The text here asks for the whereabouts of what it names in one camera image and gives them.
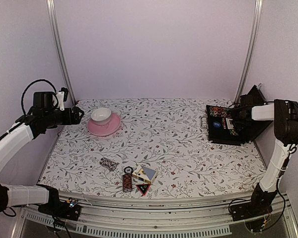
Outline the blue beige card deck box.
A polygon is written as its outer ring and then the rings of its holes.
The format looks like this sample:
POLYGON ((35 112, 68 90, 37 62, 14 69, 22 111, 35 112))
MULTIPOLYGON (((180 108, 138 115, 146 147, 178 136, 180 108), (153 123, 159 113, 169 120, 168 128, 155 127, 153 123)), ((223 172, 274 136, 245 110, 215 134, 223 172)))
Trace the blue beige card deck box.
POLYGON ((145 183, 152 184, 157 177, 157 171, 145 166, 138 165, 133 171, 132 177, 145 183))

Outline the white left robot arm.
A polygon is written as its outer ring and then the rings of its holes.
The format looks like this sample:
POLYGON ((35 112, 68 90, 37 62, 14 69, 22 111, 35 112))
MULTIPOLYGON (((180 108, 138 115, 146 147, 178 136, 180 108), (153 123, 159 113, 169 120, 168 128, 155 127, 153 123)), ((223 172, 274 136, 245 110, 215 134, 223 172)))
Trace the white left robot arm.
MULTIPOLYGON (((29 112, 15 121, 0 137, 0 173, 13 156, 26 144, 59 125, 80 124, 84 111, 66 108, 67 89, 55 92, 35 92, 29 112)), ((53 215, 60 215, 64 205, 57 189, 50 186, 3 185, 0 183, 0 212, 8 207, 37 204, 53 215)))

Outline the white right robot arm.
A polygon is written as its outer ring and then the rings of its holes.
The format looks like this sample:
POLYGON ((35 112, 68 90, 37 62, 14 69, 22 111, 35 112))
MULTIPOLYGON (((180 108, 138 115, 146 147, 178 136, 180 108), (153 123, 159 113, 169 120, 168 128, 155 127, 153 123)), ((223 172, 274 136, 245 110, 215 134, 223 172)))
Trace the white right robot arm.
POLYGON ((267 170, 256 185, 246 212, 251 216, 262 215, 270 209, 279 193, 279 183, 292 154, 298 145, 298 102, 275 99, 262 106, 237 107, 230 111, 234 126, 241 128, 247 121, 272 121, 275 145, 267 170))

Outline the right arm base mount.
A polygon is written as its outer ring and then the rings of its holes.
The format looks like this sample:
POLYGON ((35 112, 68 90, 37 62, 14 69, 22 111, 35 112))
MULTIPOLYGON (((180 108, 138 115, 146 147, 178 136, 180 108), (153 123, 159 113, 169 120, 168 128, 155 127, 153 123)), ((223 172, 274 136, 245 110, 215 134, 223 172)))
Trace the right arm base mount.
POLYGON ((255 190, 252 193, 251 200, 246 203, 230 205, 230 212, 233 221, 239 221, 269 214, 272 212, 272 201, 277 192, 262 192, 255 190))

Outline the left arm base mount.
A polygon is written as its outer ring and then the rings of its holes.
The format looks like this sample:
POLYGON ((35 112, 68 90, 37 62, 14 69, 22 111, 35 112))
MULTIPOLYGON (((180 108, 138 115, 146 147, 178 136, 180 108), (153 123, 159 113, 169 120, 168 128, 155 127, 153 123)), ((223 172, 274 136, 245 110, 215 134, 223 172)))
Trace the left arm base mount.
POLYGON ((51 215, 56 218, 63 218, 71 221, 78 221, 81 206, 78 204, 78 199, 68 198, 66 201, 59 199, 59 192, 56 188, 47 185, 40 185, 48 190, 49 198, 45 204, 38 206, 38 211, 43 214, 51 215))

